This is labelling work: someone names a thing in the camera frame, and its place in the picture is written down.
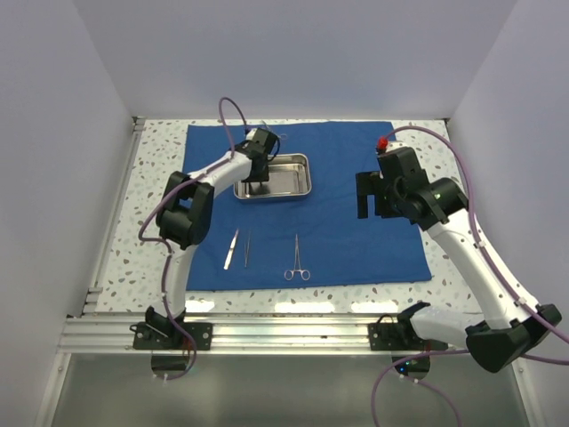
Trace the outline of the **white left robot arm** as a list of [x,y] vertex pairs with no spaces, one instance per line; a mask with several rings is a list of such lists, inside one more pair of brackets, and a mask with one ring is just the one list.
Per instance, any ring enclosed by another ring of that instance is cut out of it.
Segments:
[[140,227],[140,242],[163,244],[167,251],[159,301],[145,314],[145,326],[165,349],[187,343],[192,350],[197,348],[184,325],[186,286],[179,278],[169,278],[168,270],[173,266],[188,277],[195,251],[211,227],[214,199],[237,182],[267,181],[272,152],[279,149],[276,134],[253,128],[217,161],[192,173],[172,173],[162,200]]

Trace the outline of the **wide steel tweezers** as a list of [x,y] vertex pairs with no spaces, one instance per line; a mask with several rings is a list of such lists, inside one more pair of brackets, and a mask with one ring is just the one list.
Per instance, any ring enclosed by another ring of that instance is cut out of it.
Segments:
[[231,265],[232,258],[233,258],[233,255],[234,255],[234,252],[236,249],[236,243],[238,240],[238,236],[239,236],[239,229],[236,229],[235,234],[233,235],[233,238],[230,241],[228,252],[227,252],[224,264],[223,264],[224,270],[228,270],[230,265]]

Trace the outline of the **stainless steel tray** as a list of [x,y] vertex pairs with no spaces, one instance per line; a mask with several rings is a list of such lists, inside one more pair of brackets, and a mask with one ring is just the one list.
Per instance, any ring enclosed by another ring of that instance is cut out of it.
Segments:
[[277,155],[268,165],[268,181],[238,182],[234,196],[244,203],[305,198],[312,190],[309,159],[301,153]]

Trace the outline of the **steel hemostat clamp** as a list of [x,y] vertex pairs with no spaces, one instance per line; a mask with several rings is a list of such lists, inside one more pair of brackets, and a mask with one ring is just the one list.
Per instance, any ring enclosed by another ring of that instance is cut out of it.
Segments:
[[292,281],[295,277],[300,277],[303,281],[308,281],[311,278],[311,273],[309,270],[303,269],[301,267],[301,251],[300,251],[300,240],[299,236],[295,235],[294,239],[294,262],[293,267],[284,272],[284,279],[286,281]]

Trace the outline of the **blue surgical cloth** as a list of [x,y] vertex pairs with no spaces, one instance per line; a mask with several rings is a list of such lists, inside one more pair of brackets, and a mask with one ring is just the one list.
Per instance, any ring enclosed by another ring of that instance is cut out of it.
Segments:
[[[279,125],[285,154],[309,159],[311,192],[302,199],[244,203],[232,189],[215,198],[211,228],[188,275],[190,291],[242,291],[303,287],[286,281],[299,236],[301,265],[310,286],[427,281],[431,273],[419,229],[403,218],[357,218],[356,174],[377,169],[375,145],[388,122]],[[223,264],[239,229],[228,270]],[[252,231],[249,265],[244,242]]]

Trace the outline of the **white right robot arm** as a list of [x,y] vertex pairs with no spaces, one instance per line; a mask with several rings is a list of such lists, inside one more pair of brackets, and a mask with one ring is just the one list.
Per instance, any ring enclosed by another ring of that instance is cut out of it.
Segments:
[[541,304],[500,260],[488,265],[493,247],[469,228],[469,201],[450,178],[429,181],[415,151],[402,147],[377,152],[379,171],[356,176],[357,216],[368,215],[367,199],[383,219],[406,218],[425,231],[449,256],[481,310],[473,316],[417,302],[384,323],[368,326],[377,350],[417,350],[426,342],[465,348],[486,371],[497,373],[525,355],[562,319],[553,304]]

